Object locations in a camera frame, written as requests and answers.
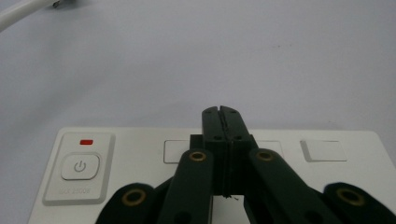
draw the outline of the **power symbol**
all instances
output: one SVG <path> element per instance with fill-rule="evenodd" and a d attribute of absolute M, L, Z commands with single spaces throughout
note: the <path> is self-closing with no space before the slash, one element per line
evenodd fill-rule
<path fill-rule="evenodd" d="M 78 173 L 83 172 L 85 170 L 85 167 L 87 167 L 87 164 L 85 162 L 83 161 L 76 162 L 75 171 Z"/>

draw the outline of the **white cable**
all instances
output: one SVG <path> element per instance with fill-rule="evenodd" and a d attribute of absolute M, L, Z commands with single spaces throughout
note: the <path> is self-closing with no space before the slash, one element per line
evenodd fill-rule
<path fill-rule="evenodd" d="M 24 0 L 0 12 L 0 33 L 8 26 L 58 0 Z"/>

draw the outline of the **power button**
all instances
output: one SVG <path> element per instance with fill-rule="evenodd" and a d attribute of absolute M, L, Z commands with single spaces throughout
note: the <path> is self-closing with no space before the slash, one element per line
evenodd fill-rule
<path fill-rule="evenodd" d="M 99 169 L 99 157 L 92 154 L 72 154 L 66 156 L 62 167 L 62 178 L 65 180 L 93 179 Z"/>

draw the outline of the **red led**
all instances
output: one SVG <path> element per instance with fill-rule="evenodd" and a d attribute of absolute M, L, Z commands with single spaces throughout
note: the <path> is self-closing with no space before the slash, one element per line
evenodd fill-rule
<path fill-rule="evenodd" d="M 83 146 L 90 146 L 93 144 L 93 140 L 92 139 L 81 139 L 79 141 L 79 144 L 83 145 Z"/>

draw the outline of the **table surface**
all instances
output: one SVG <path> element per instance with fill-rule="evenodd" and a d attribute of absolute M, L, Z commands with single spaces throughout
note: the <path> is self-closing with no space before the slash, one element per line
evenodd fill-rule
<path fill-rule="evenodd" d="M 2 0 L 0 10 L 16 0 Z M 369 130 L 396 163 L 396 2 L 69 0 L 0 34 L 0 222 L 65 126 Z"/>

